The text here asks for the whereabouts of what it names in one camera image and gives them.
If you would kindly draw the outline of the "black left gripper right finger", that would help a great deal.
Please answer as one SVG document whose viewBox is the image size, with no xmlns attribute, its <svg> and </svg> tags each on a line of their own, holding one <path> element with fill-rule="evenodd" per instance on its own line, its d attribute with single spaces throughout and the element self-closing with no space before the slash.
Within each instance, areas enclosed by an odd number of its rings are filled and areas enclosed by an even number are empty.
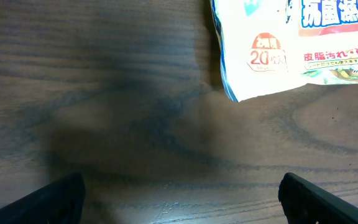
<svg viewBox="0 0 358 224">
<path fill-rule="evenodd" d="M 358 208 L 300 176 L 287 172 L 278 200 L 289 224 L 358 224 Z"/>
</svg>

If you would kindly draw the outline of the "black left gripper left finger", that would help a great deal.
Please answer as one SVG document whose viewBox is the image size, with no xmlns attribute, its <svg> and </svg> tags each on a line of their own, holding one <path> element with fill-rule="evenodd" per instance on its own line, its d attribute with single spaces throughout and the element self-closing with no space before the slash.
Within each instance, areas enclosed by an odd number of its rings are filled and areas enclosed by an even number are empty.
<svg viewBox="0 0 358 224">
<path fill-rule="evenodd" d="M 0 208 L 0 224 L 79 224 L 85 195 L 75 172 Z"/>
</svg>

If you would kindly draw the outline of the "wet wipes pack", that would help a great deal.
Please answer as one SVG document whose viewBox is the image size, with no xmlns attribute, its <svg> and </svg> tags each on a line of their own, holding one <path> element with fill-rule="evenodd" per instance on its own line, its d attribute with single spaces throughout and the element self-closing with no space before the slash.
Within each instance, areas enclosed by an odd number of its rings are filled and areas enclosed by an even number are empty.
<svg viewBox="0 0 358 224">
<path fill-rule="evenodd" d="M 358 84 L 358 0 L 211 0 L 235 102 L 306 84 Z"/>
</svg>

